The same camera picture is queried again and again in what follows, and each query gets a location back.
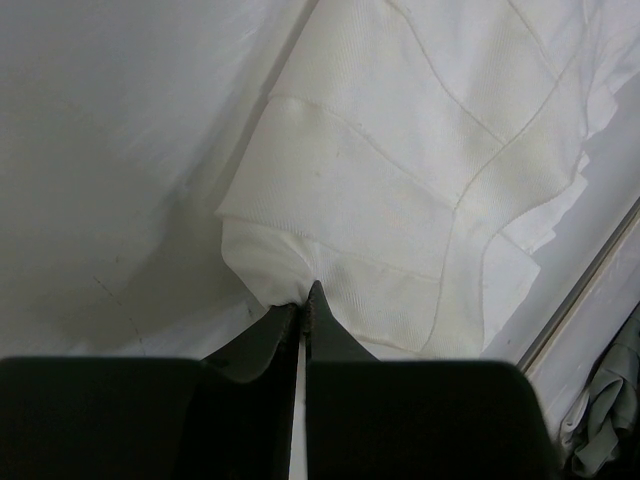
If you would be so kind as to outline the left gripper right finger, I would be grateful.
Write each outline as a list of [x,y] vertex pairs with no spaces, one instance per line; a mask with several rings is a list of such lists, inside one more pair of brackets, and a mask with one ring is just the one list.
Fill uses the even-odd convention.
[[557,479],[532,386],[498,361],[382,361],[334,317],[320,283],[304,306],[312,479]]

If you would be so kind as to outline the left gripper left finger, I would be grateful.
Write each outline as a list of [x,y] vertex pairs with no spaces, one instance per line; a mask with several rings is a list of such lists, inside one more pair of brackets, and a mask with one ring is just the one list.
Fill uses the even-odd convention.
[[2,477],[286,478],[298,316],[274,307],[201,360],[3,360]]

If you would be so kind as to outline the white pleated skirt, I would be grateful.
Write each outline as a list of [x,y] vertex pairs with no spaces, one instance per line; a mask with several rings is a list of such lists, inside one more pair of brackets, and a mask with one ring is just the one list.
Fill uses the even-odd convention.
[[382,361],[482,360],[639,69],[635,1],[320,1],[221,202],[272,309],[320,283]]

